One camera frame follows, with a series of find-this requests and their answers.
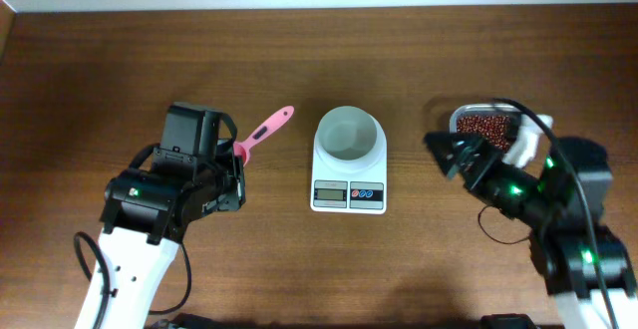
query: pink slotted spoon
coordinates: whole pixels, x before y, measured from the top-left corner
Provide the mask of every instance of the pink slotted spoon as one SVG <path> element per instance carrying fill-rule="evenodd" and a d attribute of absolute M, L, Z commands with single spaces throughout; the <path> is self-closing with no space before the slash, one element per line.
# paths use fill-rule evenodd
<path fill-rule="evenodd" d="M 250 149 L 257 146 L 260 142 L 266 140 L 275 131 L 279 130 L 285 123 L 290 120 L 292 114 L 295 112 L 295 108 L 292 106 L 286 106 L 285 108 L 277 111 L 264 121 L 263 124 L 257 127 L 250 136 L 243 142 L 235 142 L 233 149 L 236 156 L 243 158 L 243 165 L 248 164 L 250 160 Z"/>

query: pink utensil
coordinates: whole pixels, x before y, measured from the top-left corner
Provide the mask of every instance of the pink utensil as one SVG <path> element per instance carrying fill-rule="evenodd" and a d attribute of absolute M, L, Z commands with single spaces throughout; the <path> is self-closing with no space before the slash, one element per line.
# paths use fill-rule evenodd
<path fill-rule="evenodd" d="M 243 157 L 243 165 L 248 164 L 250 160 L 250 149 L 257 146 L 260 142 L 266 140 L 275 131 L 279 130 L 285 123 L 290 120 L 292 114 L 295 112 L 295 108 L 292 106 L 286 106 L 285 108 L 272 114 L 268 120 L 259 125 L 244 142 L 235 142 L 233 149 L 236 156 Z"/>

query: scale control panel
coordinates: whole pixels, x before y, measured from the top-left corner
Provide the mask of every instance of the scale control panel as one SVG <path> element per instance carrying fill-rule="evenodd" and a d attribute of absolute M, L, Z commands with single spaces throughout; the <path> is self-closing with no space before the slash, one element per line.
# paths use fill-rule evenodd
<path fill-rule="evenodd" d="M 383 209 L 382 183 L 315 180 L 313 205 L 327 208 Z"/>

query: container of red beads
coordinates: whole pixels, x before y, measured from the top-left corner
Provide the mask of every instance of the container of red beads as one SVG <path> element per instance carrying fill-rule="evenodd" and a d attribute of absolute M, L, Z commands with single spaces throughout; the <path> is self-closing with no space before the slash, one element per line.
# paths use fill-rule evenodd
<path fill-rule="evenodd" d="M 450 117 L 450 132 L 479 134 L 507 152 L 516 141 L 520 111 L 506 104 L 474 104 L 459 107 Z"/>

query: wooden table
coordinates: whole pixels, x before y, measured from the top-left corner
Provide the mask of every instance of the wooden table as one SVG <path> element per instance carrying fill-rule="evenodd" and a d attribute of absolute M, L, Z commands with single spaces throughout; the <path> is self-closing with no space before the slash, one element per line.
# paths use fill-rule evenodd
<path fill-rule="evenodd" d="M 0 322 L 75 323 L 88 282 L 73 233 L 97 237 L 105 185 L 160 139 L 174 101 L 223 109 L 241 137 L 296 108 L 254 149 L 241 211 L 189 228 L 194 287 L 182 312 L 284 324 L 509 312 L 558 322 L 526 245 L 486 238 L 479 201 L 445 181 L 422 144 L 457 106 L 493 96 L 607 147 L 605 221 L 637 263 L 636 5 L 18 15 L 0 66 Z M 385 215 L 310 210 L 314 132 L 341 105 L 386 132 Z M 484 220 L 500 238 L 525 234 L 497 213 Z M 178 258 L 153 308 L 176 303 L 184 283 Z"/>

